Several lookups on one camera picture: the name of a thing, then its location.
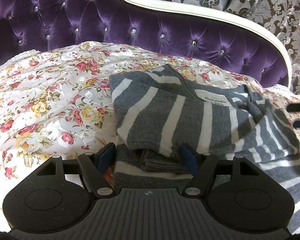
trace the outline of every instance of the clothing label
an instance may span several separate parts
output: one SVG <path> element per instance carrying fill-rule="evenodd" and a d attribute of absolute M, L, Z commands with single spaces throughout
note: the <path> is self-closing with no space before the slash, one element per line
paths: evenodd
<path fill-rule="evenodd" d="M 218 95 L 214 93 L 210 93 L 206 90 L 194 90 L 197 96 L 207 102 L 220 105 L 220 106 L 232 106 L 231 103 L 228 101 L 226 96 L 224 95 Z"/>

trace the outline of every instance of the striped sweater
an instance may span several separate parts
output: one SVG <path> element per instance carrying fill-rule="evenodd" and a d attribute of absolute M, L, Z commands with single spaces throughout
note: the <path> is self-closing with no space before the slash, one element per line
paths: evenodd
<path fill-rule="evenodd" d="M 244 156 L 279 183 L 300 181 L 300 169 L 291 168 L 300 167 L 299 141 L 284 112 L 246 85 L 200 85 L 169 65 L 111 75 L 109 81 L 117 133 L 124 142 L 118 147 L 116 189 L 182 189 L 191 176 L 173 172 L 185 172 L 178 153 L 184 142 L 198 153 Z M 299 192 L 293 193 L 299 199 Z M 298 224 L 300 212 L 291 230 Z"/>

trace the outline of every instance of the purple tufted headboard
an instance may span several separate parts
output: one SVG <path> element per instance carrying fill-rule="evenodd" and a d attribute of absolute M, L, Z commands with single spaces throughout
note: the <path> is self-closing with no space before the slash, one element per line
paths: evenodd
<path fill-rule="evenodd" d="M 280 51 L 230 23 L 149 10 L 123 0 L 0 0 L 0 65 L 26 50 L 47 51 L 89 40 L 203 59 L 252 76 L 264 87 L 288 85 Z"/>

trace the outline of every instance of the bed sheet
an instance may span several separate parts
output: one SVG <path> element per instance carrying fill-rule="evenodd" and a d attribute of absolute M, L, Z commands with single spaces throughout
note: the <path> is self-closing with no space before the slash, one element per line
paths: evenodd
<path fill-rule="evenodd" d="M 109 75 L 164 64 L 204 85 L 247 84 L 278 108 L 300 102 L 300 95 L 283 86 L 265 89 L 206 61 L 129 45 L 88 41 L 17 56 L 0 67 L 0 231 L 10 230 L 2 213 L 5 195 L 42 162 L 52 155 L 73 159 L 117 142 Z M 291 122 L 300 119 L 300 113 L 285 113 Z M 300 140 L 300 129 L 296 134 Z M 104 177 L 113 184 L 111 169 Z"/>

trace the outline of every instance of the gray ribbed panel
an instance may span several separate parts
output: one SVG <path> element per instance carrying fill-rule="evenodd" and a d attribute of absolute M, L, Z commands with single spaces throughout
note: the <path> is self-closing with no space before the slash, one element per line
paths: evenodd
<path fill-rule="evenodd" d="M 247 234 L 215 221 L 198 199 L 184 198 L 176 189 L 123 189 L 96 202 L 75 226 L 52 234 L 10 233 L 19 240 L 284 240 L 283 229 Z"/>

